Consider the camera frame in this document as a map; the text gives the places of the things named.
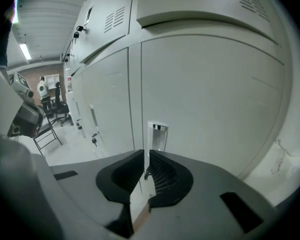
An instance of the mesh grille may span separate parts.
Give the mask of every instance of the mesh grille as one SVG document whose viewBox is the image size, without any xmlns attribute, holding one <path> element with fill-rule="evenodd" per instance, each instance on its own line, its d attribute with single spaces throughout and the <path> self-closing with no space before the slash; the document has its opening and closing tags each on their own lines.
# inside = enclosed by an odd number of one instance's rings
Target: mesh grille
<svg viewBox="0 0 300 240">
<path fill-rule="evenodd" d="M 177 182 L 176 170 L 153 155 L 150 155 L 149 172 L 154 181 L 156 194 L 169 190 Z"/>
</svg>

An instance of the metal chair leg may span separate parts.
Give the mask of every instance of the metal chair leg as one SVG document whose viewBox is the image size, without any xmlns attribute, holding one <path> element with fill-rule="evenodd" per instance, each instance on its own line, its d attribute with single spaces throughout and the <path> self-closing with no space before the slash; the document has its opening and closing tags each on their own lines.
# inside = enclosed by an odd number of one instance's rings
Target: metal chair leg
<svg viewBox="0 0 300 240">
<path fill-rule="evenodd" d="M 55 130 L 54 130 L 53 128 L 52 128 L 51 130 L 52 130 L 52 132 L 54 133 L 54 135 L 56 136 L 56 138 L 58 139 L 58 141 L 60 142 L 60 144 L 63 145 L 63 144 L 61 143 L 60 139 L 58 138 L 58 136 L 57 136 Z"/>
<path fill-rule="evenodd" d="M 34 141 L 34 143 L 35 143 L 36 147 L 38 148 L 38 150 L 39 150 L 40 154 L 41 154 L 43 157 L 45 157 L 45 156 L 42 154 L 42 152 L 41 152 L 41 149 L 40 149 L 40 147 L 39 147 L 38 143 L 36 142 L 36 140 L 35 140 L 34 138 L 33 138 L 33 141 Z"/>
</svg>

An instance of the brick wall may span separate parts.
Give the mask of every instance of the brick wall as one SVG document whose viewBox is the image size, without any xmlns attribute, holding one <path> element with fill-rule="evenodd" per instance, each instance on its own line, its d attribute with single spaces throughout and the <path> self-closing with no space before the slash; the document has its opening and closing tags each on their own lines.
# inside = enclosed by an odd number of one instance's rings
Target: brick wall
<svg viewBox="0 0 300 240">
<path fill-rule="evenodd" d="M 62 95 L 62 100 L 66 100 L 66 89 L 65 89 L 65 78 L 64 78 L 64 68 L 62 64 L 55 64 L 55 65 L 46 65 L 46 66 L 38 66 L 35 68 L 30 68 L 27 70 L 23 70 L 18 72 L 22 75 L 27 82 L 29 83 L 30 88 L 34 92 L 34 101 L 36 105 L 41 105 L 40 97 L 37 92 L 37 86 L 40 82 L 40 77 L 59 74 L 59 81 L 60 81 L 60 90 Z M 55 94 L 56 89 L 48 90 L 50 97 L 56 96 Z"/>
</svg>

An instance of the folding chair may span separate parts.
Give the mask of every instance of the folding chair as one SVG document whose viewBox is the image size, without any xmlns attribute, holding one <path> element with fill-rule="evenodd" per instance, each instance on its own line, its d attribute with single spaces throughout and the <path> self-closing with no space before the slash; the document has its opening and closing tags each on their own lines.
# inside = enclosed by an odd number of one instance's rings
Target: folding chair
<svg viewBox="0 0 300 240">
<path fill-rule="evenodd" d="M 56 134 L 56 132 L 55 132 L 55 130 L 54 130 L 54 128 L 53 128 L 53 125 L 52 125 L 51 122 L 49 121 L 49 118 L 46 117 L 46 119 L 48 120 L 48 123 L 42 125 L 41 128 L 40 128 L 40 130 L 39 130 L 38 136 L 35 137 L 35 138 L 33 138 L 33 141 L 34 141 L 36 147 L 38 148 L 38 150 L 39 150 L 39 152 L 40 152 L 40 154 L 41 154 L 42 156 L 44 156 L 44 155 L 42 154 L 41 150 L 42 150 L 46 145 L 48 145 L 48 144 L 50 144 L 51 142 L 53 142 L 54 140 L 58 140 L 58 141 L 60 142 L 60 144 L 62 145 L 60 139 L 58 138 L 58 136 L 57 136 L 57 134 Z M 47 132 L 49 132 L 49 131 L 51 131 L 51 133 L 49 133 L 48 135 L 44 136 L 44 137 L 41 138 L 40 140 L 37 140 L 37 138 L 39 138 L 40 136 L 44 135 L 45 133 L 47 133 Z M 51 134 L 53 135 L 54 139 L 51 140 L 49 143 L 45 144 L 44 146 L 40 147 L 39 144 L 38 144 L 38 142 L 42 141 L 45 137 L 47 137 L 47 136 L 49 136 L 49 135 L 51 135 Z"/>
</svg>

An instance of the ceiling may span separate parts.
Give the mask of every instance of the ceiling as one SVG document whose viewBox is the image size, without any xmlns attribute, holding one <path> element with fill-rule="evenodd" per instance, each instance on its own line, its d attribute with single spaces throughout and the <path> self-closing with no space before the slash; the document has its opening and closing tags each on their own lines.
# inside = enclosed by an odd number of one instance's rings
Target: ceiling
<svg viewBox="0 0 300 240">
<path fill-rule="evenodd" d="M 18 0 L 18 23 L 13 24 L 7 47 L 8 68 L 60 61 L 85 0 Z M 26 60 L 19 44 L 26 43 Z"/>
</svg>

